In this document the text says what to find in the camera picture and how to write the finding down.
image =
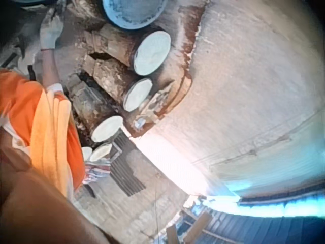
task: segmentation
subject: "person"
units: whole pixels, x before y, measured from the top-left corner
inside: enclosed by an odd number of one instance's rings
[[[0,71],[0,125],[2,150],[33,166],[72,199],[82,185],[85,164],[54,59],[65,7],[66,1],[58,0],[41,24],[42,85],[13,71]]]

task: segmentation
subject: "corrugated roof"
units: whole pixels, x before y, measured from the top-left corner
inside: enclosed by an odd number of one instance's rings
[[[118,186],[128,195],[131,196],[145,189],[145,185],[139,181],[127,163],[126,156],[137,147],[121,132],[114,142],[122,149],[122,154],[112,162],[111,177]]]
[[[214,216],[214,219],[205,228],[206,231],[239,243],[307,244],[313,243],[325,230],[325,220],[316,217],[262,218],[240,216],[211,210],[203,205],[196,205],[191,209],[191,212],[196,216],[203,211],[208,211]],[[178,228],[178,235],[184,234],[190,228],[188,223],[194,223],[194,219],[185,214],[183,223]],[[230,242],[202,233],[196,243],[219,244]]]

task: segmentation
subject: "hand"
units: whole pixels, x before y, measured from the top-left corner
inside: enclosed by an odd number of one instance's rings
[[[41,49],[54,49],[64,26],[66,0],[58,0],[54,8],[47,12],[40,30]]]

